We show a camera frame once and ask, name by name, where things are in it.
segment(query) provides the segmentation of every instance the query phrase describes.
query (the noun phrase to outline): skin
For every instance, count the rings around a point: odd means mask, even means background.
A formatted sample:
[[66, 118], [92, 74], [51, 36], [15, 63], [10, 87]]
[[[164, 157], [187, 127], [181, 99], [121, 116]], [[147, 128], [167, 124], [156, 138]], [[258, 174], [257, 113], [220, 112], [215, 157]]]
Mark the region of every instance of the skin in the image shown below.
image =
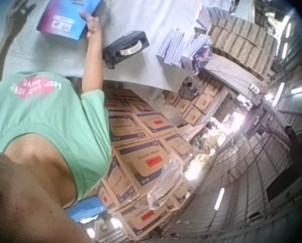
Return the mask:
[[[0, 42], [0, 81], [8, 50], [35, 8], [16, 0], [7, 13]], [[103, 84], [102, 30], [98, 18], [86, 13], [88, 53], [82, 91]], [[71, 172], [56, 147], [44, 137], [28, 134], [0, 153], [0, 242], [95, 242], [63, 208], [76, 199]]]

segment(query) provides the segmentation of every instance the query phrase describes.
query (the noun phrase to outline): packing tape roll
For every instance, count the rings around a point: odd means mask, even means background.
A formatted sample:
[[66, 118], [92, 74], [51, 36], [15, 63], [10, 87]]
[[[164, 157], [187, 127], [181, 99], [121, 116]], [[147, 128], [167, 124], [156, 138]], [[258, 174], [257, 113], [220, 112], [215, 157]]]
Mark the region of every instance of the packing tape roll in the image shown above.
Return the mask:
[[126, 50], [120, 50], [120, 54], [122, 56], [129, 56], [129, 55], [132, 55], [132, 54], [135, 54], [136, 52], [138, 52], [139, 50], [141, 50], [143, 47], [142, 45], [142, 42], [139, 40], [137, 41], [137, 44], [129, 49], [126, 49]]

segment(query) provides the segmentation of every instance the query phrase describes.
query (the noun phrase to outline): black tape dispenser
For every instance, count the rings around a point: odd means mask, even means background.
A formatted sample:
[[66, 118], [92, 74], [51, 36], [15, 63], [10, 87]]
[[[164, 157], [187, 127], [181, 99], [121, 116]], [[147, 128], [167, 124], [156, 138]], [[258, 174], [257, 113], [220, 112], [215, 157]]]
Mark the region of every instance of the black tape dispenser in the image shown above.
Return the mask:
[[114, 69], [115, 65], [127, 58], [141, 52], [150, 46], [143, 31], [131, 31], [103, 49], [103, 60], [108, 68]]

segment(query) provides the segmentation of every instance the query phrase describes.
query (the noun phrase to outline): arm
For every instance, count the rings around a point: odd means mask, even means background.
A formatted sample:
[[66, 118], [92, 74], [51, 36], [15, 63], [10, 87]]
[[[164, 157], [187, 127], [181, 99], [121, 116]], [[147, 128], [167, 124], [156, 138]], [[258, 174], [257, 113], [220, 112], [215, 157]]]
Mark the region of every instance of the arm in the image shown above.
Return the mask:
[[102, 60], [102, 31], [99, 19], [89, 14], [80, 12], [88, 25], [88, 50], [85, 59], [84, 74], [82, 79], [82, 92], [102, 89], [103, 84], [103, 60]]
[[8, 50], [24, 27], [27, 17], [33, 11], [36, 5], [27, 7], [28, 0], [15, 0], [12, 7], [7, 11], [6, 26], [3, 39], [0, 41], [0, 81], [3, 78], [3, 71]]

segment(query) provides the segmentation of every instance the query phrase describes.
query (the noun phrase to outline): person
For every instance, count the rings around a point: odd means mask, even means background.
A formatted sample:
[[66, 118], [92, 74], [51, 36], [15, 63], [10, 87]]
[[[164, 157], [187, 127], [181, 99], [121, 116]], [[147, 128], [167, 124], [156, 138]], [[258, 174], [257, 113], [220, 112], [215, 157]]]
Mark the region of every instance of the person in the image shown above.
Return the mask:
[[0, 242], [91, 242], [63, 209], [89, 194], [110, 163], [102, 30], [81, 13], [88, 51], [80, 97], [55, 73], [3, 78], [9, 47], [35, 8], [27, 5], [12, 4], [0, 42]]

